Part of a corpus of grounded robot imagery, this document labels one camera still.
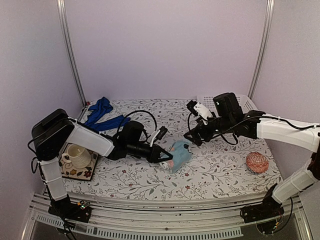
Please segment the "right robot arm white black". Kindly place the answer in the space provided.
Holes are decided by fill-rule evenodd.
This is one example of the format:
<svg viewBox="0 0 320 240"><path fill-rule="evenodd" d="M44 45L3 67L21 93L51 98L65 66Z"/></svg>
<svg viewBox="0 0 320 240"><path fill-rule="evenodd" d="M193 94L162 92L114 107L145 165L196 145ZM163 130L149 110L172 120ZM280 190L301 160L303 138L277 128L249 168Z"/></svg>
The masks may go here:
<svg viewBox="0 0 320 240"><path fill-rule="evenodd" d="M278 205L320 180L320 125L274 116L261 110L243 112L233 92L213 98L214 110L195 100L187 104L197 125L185 138L200 146L204 142L233 134L248 139L263 139L286 178L269 190L258 213L269 218Z"/></svg>

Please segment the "light blue orange dotted towel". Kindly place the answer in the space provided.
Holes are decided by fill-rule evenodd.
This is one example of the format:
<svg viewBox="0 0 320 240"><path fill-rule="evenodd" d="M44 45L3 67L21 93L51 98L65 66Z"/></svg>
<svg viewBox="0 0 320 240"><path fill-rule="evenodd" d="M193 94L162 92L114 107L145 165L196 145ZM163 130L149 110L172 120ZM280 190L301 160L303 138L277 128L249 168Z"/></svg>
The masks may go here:
<svg viewBox="0 0 320 240"><path fill-rule="evenodd" d="M160 162L160 167L164 170L168 170L171 174L175 173L191 159L192 153L190 145L191 142L188 140L176 141L169 150L169 153L172 155L172 159Z"/></svg>

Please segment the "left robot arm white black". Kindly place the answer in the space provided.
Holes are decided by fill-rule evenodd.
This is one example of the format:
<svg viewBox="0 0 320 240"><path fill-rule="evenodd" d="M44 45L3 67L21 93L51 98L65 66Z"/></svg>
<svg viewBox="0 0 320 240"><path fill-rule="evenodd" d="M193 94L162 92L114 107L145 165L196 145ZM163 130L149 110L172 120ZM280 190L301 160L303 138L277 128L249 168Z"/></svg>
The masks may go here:
<svg viewBox="0 0 320 240"><path fill-rule="evenodd" d="M156 127L147 140L142 141L141 136L146 133L144 125L131 120L126 124L120 123L116 134L109 136L69 117L64 109L59 108L32 128L29 144L34 145L31 151L39 162L43 182L56 201L55 209L63 217L70 217L75 211L74 205L66 200L68 194L59 167L64 146L75 144L110 160L130 155L157 164L173 159L172 154L155 143L167 131L165 127Z"/></svg>

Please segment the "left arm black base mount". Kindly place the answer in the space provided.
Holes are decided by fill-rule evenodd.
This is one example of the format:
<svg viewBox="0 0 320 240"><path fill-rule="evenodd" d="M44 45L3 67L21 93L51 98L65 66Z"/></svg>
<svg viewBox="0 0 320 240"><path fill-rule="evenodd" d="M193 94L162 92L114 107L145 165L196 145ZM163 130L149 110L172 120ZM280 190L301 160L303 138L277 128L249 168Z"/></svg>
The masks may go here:
<svg viewBox="0 0 320 240"><path fill-rule="evenodd" d="M72 203L69 195L61 200L50 201L48 213L65 220L74 220L78 222L88 223L91 217L92 208L89 201L81 200Z"/></svg>

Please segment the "dark blue towel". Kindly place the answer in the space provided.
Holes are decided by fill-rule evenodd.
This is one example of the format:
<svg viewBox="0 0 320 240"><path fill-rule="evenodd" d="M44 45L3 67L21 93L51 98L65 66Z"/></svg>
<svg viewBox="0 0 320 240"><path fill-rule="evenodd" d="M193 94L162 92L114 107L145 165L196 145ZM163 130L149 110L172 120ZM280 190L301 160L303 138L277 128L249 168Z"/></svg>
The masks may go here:
<svg viewBox="0 0 320 240"><path fill-rule="evenodd" d="M130 117L119 115L117 117L98 123L98 121L105 114L109 114L113 109L114 108L110 104L110 101L103 96L96 102L96 104L88 108L90 114L88 115L84 125L97 132L104 132L107 130L117 129L118 127L123 127L131 120Z"/></svg>

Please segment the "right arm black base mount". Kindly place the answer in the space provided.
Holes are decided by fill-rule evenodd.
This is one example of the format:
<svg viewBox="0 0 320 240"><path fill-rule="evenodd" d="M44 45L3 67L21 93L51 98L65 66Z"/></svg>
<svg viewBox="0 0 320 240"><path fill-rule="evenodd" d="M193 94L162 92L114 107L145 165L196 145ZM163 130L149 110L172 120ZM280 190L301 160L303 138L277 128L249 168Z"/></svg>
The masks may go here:
<svg viewBox="0 0 320 240"><path fill-rule="evenodd" d="M262 203L242 207L240 209L240 216L245 223L251 223L281 216L284 212L282 204L272 198L272 191L270 189L264 196Z"/></svg>

